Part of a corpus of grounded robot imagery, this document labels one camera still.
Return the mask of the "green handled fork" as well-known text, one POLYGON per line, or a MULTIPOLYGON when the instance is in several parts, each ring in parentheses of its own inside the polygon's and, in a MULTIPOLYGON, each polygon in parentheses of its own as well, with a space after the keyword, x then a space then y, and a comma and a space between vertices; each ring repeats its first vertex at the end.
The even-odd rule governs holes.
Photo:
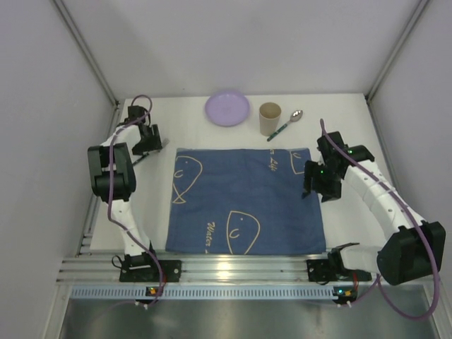
POLYGON ((168 138, 164 138, 162 141, 162 147, 161 149, 158 150, 152 150, 150 152, 147 152, 145 155, 142 155, 139 157, 139 159, 137 159, 136 161, 134 161, 132 163, 133 166, 136 166, 138 163, 142 162, 143 160, 145 160, 148 156, 150 155, 154 155, 154 154, 158 154, 160 153, 168 144, 170 143, 170 140, 168 138))

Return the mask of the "green handled spoon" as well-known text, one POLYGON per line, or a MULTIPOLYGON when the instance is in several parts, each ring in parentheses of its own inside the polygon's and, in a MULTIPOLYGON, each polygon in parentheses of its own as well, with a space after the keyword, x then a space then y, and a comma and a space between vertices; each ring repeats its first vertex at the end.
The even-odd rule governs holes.
POLYGON ((294 111, 291 114, 289 120, 285 124, 283 124, 279 129, 277 129, 275 132, 273 132, 266 140, 268 142, 270 142, 276 136, 278 136, 281 132, 283 132, 290 124, 298 122, 302 118, 303 113, 304 112, 301 109, 298 109, 298 110, 294 111))

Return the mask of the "beige cup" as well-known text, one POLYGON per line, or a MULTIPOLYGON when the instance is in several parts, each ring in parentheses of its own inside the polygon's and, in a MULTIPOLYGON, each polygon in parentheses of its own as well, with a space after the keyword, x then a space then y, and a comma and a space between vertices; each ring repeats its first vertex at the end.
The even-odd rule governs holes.
POLYGON ((282 110, 274 102, 263 103, 259 107, 259 127, 263 136, 270 136, 276 131, 282 110))

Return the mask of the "blue cloth placemat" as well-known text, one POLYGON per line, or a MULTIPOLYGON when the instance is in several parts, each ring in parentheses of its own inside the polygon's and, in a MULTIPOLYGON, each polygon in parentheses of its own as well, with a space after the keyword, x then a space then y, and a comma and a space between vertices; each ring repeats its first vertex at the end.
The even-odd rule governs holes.
POLYGON ((307 148, 178 149, 166 251, 186 254, 321 254, 319 199, 303 197, 307 148))

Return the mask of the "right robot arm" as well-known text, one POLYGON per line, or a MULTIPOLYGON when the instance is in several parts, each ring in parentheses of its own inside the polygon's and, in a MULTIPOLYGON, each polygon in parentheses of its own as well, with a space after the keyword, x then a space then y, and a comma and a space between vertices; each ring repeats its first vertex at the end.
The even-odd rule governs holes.
POLYGON ((336 273, 352 270, 379 274, 390 285, 416 280, 440 270, 446 231, 440 222, 427 222, 385 178, 372 153, 363 145, 350 147, 340 132, 318 138, 321 161, 306 161, 304 192, 316 192, 323 202, 342 196, 350 185, 382 230, 382 244, 348 242, 332 248, 328 260, 336 273))

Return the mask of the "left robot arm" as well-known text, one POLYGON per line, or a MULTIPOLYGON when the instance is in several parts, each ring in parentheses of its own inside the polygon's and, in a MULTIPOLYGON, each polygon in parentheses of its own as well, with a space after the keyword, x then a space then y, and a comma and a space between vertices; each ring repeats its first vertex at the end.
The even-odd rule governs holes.
POLYGON ((158 125, 150 123, 151 108, 128 107, 125 120, 99 145, 88 148, 88 167, 93 194, 107 204, 107 218, 121 230, 128 271, 153 264, 152 243, 133 214, 132 194, 138 188, 134 166, 163 149, 158 125))

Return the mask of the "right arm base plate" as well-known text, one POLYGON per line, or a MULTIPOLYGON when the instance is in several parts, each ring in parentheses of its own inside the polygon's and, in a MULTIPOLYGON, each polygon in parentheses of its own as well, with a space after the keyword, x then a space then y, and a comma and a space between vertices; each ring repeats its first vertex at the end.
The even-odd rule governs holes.
POLYGON ((362 270, 337 273, 327 259, 308 259, 306 264, 309 282, 320 285, 331 282, 369 282, 372 279, 370 273, 362 270))

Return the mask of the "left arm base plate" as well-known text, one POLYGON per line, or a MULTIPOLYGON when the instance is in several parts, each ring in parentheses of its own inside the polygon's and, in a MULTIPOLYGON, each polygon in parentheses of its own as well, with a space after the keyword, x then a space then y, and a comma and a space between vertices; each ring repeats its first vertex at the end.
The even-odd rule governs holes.
MULTIPOLYGON (((164 283, 177 283, 182 274, 182 262, 180 260, 159 260, 164 283)), ((119 276, 121 283, 158 283, 160 272, 153 260, 147 263, 132 265, 123 263, 119 276)))

